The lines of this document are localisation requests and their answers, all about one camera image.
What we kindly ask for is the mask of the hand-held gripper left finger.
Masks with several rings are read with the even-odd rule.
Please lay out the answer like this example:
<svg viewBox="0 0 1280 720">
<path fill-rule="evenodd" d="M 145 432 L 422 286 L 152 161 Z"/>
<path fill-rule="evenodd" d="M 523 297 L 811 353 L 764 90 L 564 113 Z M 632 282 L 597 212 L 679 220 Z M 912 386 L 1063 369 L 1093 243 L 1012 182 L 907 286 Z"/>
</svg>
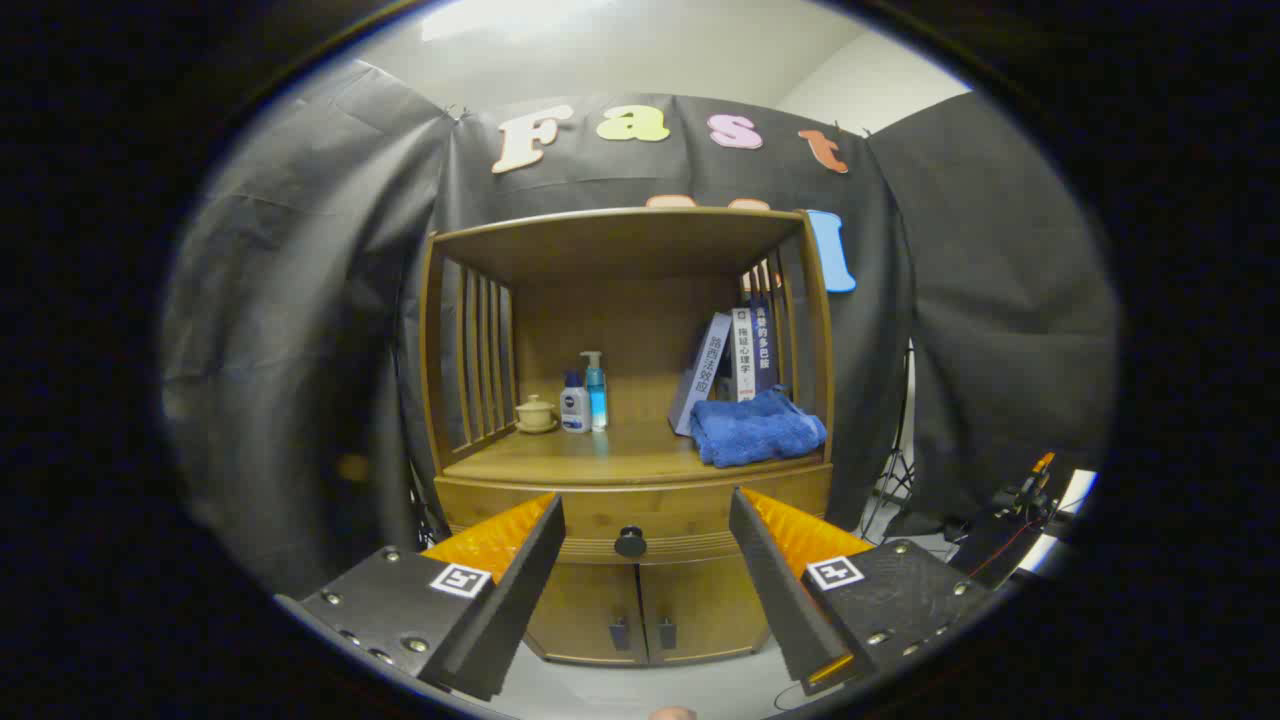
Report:
<svg viewBox="0 0 1280 720">
<path fill-rule="evenodd" d="M 358 664 L 415 689 L 499 694 L 566 538 L 539 495 L 424 551 L 387 546 L 276 603 Z"/>
</svg>

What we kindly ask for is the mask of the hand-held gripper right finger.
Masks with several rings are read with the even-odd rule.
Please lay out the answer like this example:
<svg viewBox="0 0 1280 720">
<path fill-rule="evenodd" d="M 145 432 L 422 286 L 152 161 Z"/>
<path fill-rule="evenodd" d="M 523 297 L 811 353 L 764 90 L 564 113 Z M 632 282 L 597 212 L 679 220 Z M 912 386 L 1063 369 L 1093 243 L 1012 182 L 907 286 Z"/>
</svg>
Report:
<svg viewBox="0 0 1280 720">
<path fill-rule="evenodd" d="M 733 491 L 730 530 L 808 694 L 901 673 L 993 603 L 987 585 L 909 539 L 870 544 L 753 489 Z"/>
</svg>

